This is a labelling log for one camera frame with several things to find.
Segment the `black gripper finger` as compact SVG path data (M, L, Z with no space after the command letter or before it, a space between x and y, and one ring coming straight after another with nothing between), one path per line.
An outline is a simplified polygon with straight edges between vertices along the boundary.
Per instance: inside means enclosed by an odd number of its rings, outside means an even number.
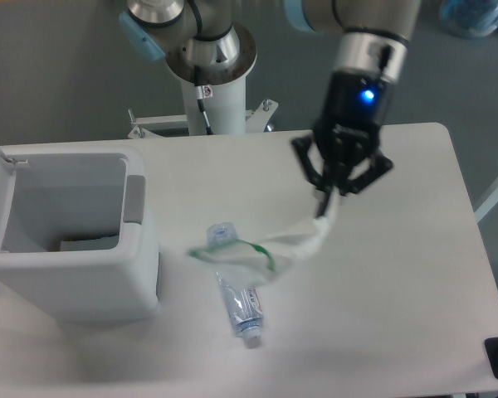
M381 151L376 151L369 157L369 166L357 177L348 178L344 187L339 187L341 196L348 194L360 194L365 188L383 177L393 169L393 161L387 158Z
M295 154L295 158L300 165L300 169L304 175L305 180L311 184L315 190L316 208L315 216L324 216L329 208L330 199L333 194L334 184L332 182L332 175L328 169L327 163L322 161L319 168L313 162L312 134L293 138L290 145Z

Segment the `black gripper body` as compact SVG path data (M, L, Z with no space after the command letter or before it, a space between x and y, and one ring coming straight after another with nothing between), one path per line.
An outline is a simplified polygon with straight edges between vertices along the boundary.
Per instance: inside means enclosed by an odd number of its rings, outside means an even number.
M396 84L377 73L335 71L313 133L321 157L355 167L379 149Z

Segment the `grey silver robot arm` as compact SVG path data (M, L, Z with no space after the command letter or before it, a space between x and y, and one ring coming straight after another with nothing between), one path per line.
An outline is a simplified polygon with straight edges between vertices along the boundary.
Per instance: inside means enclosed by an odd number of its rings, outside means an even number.
M392 168L383 127L408 51L417 1L287 1L290 24L339 32L324 104L311 131L291 142L327 212L334 194L357 194ZM119 23L144 58L165 60L179 79L192 135L245 133L245 79L256 63L251 33L229 1L128 1Z

